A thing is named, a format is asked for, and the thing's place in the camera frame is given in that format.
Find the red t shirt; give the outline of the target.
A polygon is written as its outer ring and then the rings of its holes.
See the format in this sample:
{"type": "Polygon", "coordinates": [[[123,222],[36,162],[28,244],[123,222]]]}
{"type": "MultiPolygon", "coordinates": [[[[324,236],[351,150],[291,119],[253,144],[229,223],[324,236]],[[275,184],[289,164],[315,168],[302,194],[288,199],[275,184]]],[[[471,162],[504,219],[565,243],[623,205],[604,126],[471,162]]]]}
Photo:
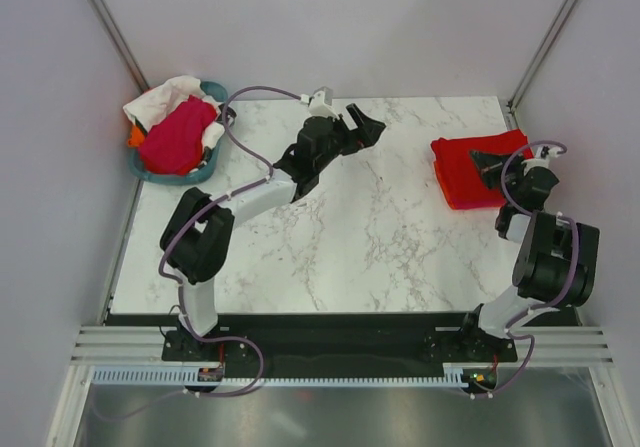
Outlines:
{"type": "Polygon", "coordinates": [[[457,139],[439,138],[430,144],[438,184],[447,205],[453,210],[501,207],[505,199],[498,188],[488,189],[470,155],[471,151],[511,155],[529,142],[520,130],[457,139]]]}

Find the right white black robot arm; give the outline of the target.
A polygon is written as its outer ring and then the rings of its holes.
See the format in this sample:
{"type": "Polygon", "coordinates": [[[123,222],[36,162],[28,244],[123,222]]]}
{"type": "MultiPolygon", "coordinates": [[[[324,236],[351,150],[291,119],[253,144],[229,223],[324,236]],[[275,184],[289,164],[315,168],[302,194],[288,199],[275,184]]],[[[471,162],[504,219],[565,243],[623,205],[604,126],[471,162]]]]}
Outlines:
{"type": "Polygon", "coordinates": [[[559,183],[550,163],[567,151],[557,141],[536,141],[511,154],[469,152],[483,185],[505,199],[497,233],[520,245],[511,285],[465,316],[457,344],[469,360],[483,359],[494,340],[512,339],[513,329],[536,316],[579,307],[592,293],[599,229],[545,209],[559,183]]]}

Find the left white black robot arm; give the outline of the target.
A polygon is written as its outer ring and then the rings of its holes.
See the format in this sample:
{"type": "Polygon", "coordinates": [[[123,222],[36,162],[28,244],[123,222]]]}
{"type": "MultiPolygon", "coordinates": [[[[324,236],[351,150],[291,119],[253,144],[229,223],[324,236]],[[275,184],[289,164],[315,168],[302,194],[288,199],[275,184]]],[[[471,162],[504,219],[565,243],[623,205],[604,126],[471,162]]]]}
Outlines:
{"type": "Polygon", "coordinates": [[[228,255],[233,231],[275,208],[294,203],[319,183],[321,172],[340,156],[374,146],[386,124],[346,107],[355,123],[342,116],[308,117],[283,156],[266,177],[213,199],[193,187],[177,204],[160,239],[163,251],[159,275],[178,287],[180,322],[188,331],[185,349],[198,360],[208,360],[219,349],[215,307],[215,277],[228,255]]]}

